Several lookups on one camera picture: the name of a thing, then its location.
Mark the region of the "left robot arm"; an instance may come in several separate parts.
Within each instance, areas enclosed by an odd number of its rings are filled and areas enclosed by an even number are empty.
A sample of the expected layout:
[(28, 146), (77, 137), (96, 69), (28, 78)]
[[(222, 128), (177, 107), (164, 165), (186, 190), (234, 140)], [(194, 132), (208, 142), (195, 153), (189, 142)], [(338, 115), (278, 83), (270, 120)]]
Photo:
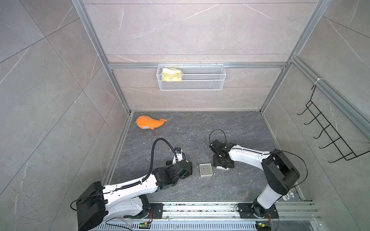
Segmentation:
[(74, 201), (79, 231), (89, 231), (102, 222), (115, 218), (145, 218), (151, 212), (148, 194), (165, 190), (177, 185), (179, 180), (192, 175), (192, 162), (179, 157), (170, 146), (174, 161), (165, 167), (154, 168), (154, 153), (158, 141), (170, 144), (164, 138), (157, 138), (151, 148), (148, 173), (135, 180), (113, 185), (92, 183)]

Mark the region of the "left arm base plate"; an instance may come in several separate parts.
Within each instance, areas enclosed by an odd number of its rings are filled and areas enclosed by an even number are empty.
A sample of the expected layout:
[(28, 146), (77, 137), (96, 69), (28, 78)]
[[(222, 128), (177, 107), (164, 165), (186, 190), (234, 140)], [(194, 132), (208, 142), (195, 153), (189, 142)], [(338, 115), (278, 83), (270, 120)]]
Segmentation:
[(150, 210), (145, 218), (162, 219), (163, 207), (163, 203), (150, 203)]

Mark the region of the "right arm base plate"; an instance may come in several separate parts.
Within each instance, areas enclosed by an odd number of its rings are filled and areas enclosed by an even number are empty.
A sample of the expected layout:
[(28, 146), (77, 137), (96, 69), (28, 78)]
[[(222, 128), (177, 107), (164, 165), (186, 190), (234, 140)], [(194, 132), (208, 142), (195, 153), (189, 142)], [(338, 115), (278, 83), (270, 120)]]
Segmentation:
[(275, 205), (265, 209), (253, 203), (238, 203), (236, 211), (239, 213), (240, 218), (279, 218)]

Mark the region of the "white box base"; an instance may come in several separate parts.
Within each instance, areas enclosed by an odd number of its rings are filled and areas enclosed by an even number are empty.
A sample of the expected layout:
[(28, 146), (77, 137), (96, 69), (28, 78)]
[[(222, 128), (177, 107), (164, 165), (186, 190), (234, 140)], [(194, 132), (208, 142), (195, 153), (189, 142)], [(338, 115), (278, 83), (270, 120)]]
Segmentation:
[(213, 175), (211, 163), (199, 164), (199, 171), (201, 177), (209, 177)]

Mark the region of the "black wall hook rack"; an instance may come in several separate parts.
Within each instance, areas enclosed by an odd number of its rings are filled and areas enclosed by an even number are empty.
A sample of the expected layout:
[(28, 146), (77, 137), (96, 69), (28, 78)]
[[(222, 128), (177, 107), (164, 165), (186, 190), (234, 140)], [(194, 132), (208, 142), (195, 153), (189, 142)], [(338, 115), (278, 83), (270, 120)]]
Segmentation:
[(302, 116), (306, 112), (308, 112), (311, 115), (312, 119), (309, 122), (304, 122), (304, 125), (308, 126), (312, 123), (316, 123), (317, 125), (319, 125), (320, 133), (319, 135), (313, 137), (315, 140), (320, 139), (323, 135), (325, 135), (329, 139), (329, 141), (326, 144), (319, 146), (320, 150), (324, 150), (330, 146), (334, 146), (336, 151), (339, 153), (339, 156), (336, 159), (328, 161), (328, 163), (332, 164), (340, 160), (350, 161), (352, 159), (361, 157), (365, 154), (369, 154), (370, 151), (365, 151), (360, 154), (356, 154), (355, 151), (342, 137), (342, 135), (338, 132), (335, 126), (332, 125), (332, 123), (327, 119), (323, 112), (313, 102), (313, 96), (316, 88), (317, 88), (316, 85), (312, 86), (311, 95), (309, 100), (304, 106), (304, 110), (300, 113), (297, 113), (297, 115)]

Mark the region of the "orange plush whale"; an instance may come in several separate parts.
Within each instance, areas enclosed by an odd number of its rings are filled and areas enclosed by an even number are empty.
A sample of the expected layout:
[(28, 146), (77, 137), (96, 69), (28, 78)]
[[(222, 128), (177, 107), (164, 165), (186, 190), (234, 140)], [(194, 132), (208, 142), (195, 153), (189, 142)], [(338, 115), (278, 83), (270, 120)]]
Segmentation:
[(161, 127), (165, 122), (167, 122), (166, 119), (153, 119), (149, 116), (139, 116), (136, 120), (136, 125), (144, 130), (151, 129), (154, 130), (155, 128)]

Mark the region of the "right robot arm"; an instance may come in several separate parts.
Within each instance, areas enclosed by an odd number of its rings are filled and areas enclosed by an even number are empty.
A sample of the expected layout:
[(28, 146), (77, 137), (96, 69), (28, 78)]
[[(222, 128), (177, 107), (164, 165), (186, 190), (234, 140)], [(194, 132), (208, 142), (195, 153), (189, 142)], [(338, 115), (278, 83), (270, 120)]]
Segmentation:
[(213, 151), (213, 166), (223, 169), (235, 167), (235, 162), (245, 163), (261, 169), (267, 179), (267, 186), (252, 203), (253, 214), (264, 218), (268, 210), (289, 190), (298, 184), (298, 169), (282, 150), (271, 152), (257, 151), (235, 143), (213, 141), (209, 148)]

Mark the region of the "yellow sponge in basket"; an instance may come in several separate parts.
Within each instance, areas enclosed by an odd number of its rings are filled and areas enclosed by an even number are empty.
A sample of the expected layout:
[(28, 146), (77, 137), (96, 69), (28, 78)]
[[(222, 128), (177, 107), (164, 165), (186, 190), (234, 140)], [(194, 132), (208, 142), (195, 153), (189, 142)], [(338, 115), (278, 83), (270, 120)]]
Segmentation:
[(161, 80), (164, 82), (180, 82), (182, 81), (183, 72), (177, 68), (163, 68), (161, 71)]

